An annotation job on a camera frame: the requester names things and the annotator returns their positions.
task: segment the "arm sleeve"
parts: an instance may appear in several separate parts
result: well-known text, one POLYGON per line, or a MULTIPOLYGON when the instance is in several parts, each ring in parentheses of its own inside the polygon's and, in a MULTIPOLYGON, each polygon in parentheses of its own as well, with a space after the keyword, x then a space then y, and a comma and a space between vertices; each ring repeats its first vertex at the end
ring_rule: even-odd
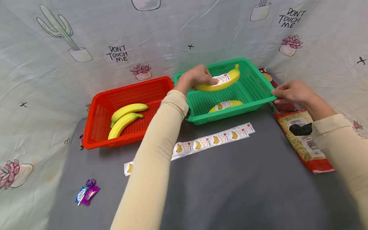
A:
POLYGON ((168 92, 134 158, 134 169, 110 230, 160 228, 171 156, 187 112, 186 97, 176 90, 168 92))
POLYGON ((315 121, 312 138, 341 175, 368 229, 368 140, 343 115, 315 121))

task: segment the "orange plastic basket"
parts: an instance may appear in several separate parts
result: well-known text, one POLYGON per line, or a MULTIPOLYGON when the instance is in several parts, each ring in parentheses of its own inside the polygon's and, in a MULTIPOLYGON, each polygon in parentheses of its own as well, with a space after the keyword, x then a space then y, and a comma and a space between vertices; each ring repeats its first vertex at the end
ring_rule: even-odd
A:
POLYGON ((83 146, 86 149, 115 148, 141 141, 162 99, 173 88, 174 85, 169 77, 160 77, 97 94, 89 108, 83 146), (108 140, 111 116, 121 107, 133 103, 143 103, 148 106, 148 110, 139 112, 144 117, 128 125, 120 137, 108 140))

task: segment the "green basket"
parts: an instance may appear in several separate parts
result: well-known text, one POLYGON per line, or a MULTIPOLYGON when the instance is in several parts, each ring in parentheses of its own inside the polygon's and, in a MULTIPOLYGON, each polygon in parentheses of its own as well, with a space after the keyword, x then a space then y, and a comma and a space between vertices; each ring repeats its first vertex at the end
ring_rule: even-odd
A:
MULTIPOLYGON (((277 98, 271 94, 274 87, 263 74, 247 59, 239 58, 207 66, 212 76, 225 74, 239 64, 240 78, 226 89, 215 92, 201 92, 190 90, 188 104, 191 109, 189 122, 195 125, 232 117, 258 109, 261 105, 272 102, 277 98), (239 100, 243 105, 208 113, 216 104, 227 100, 239 100)), ((185 72, 175 75, 174 82, 185 72)))

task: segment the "banana label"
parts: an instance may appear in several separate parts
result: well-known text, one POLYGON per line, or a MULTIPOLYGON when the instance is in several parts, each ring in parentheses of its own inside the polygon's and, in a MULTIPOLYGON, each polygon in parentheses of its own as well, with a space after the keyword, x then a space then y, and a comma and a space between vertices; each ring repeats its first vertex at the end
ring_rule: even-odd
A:
POLYGON ((252 134, 255 132, 251 123, 245 123, 244 125, 241 125, 238 128, 243 128, 247 134, 252 134))
POLYGON ((209 139, 210 139, 209 137, 203 137, 203 138, 193 141, 194 151, 198 151, 201 149, 211 147, 211 143, 209 139))
POLYGON ((211 136, 211 144, 214 144, 214 145, 222 145, 222 144, 227 143, 229 141, 230 141, 230 139, 229 139, 229 136, 226 132, 217 133, 217 134, 211 136))
POLYGON ((129 176, 132 173, 133 161, 124 164, 124 175, 129 176))
POLYGON ((241 130, 239 128, 231 129, 227 132, 230 137, 230 140, 236 141, 239 139, 247 138, 249 135, 245 132, 245 130, 241 130))
POLYGON ((229 82, 231 81, 231 78, 228 74, 222 74, 220 76, 216 76, 216 77, 213 77, 214 79, 217 79, 217 84, 216 85, 221 85, 225 82, 229 82))
POLYGON ((232 106, 233 104, 231 103, 231 101, 227 100, 225 102, 221 102, 220 104, 215 105, 215 109, 218 110, 223 110, 226 109, 230 106, 232 106))
POLYGON ((186 154, 186 153, 190 153, 192 150, 193 148, 192 148, 191 141, 184 142, 184 143, 178 142, 174 146, 173 157, 176 157, 182 154, 186 154))

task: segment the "gray mat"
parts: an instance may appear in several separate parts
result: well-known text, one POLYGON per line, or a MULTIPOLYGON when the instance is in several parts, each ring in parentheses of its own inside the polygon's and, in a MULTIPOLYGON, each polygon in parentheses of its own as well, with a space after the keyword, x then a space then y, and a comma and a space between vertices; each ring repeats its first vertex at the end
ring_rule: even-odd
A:
MULTIPOLYGON (((78 124, 71 142, 50 230, 108 230, 129 179, 123 165, 133 160, 140 143, 80 151, 78 137, 85 122, 78 124), (89 207, 77 206, 75 196, 88 178, 95 178, 101 190, 89 207)), ((309 172, 269 105, 201 126, 185 123, 178 141, 246 122, 256 130, 250 138, 171 163, 161 229, 362 229, 338 174, 309 172)))

